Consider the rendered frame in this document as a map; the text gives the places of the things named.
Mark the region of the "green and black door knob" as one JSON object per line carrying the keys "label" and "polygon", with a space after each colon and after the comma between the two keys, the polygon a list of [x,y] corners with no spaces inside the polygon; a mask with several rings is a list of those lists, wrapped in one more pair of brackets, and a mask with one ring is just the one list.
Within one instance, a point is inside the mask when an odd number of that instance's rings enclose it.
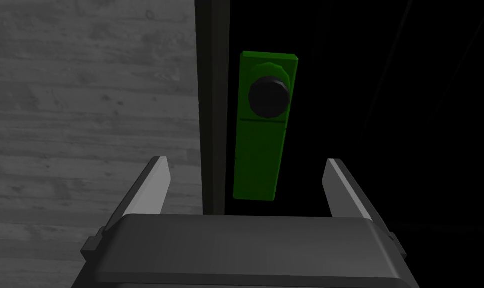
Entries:
{"label": "green and black door knob", "polygon": [[233,198],[275,199],[298,58],[240,54]]}

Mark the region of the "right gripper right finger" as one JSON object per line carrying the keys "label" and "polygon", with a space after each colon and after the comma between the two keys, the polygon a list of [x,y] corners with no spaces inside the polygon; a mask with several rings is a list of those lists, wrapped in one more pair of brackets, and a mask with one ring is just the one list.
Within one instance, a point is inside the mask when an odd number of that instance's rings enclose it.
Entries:
{"label": "right gripper right finger", "polygon": [[365,218],[385,233],[390,232],[342,160],[329,158],[326,161],[322,186],[332,217]]}

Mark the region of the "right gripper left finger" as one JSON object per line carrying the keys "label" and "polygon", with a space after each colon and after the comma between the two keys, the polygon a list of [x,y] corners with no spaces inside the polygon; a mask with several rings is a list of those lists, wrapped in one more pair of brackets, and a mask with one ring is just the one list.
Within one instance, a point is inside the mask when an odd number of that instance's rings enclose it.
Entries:
{"label": "right gripper left finger", "polygon": [[151,158],[112,213],[104,230],[112,228],[126,215],[160,214],[170,180],[167,158],[165,156]]}

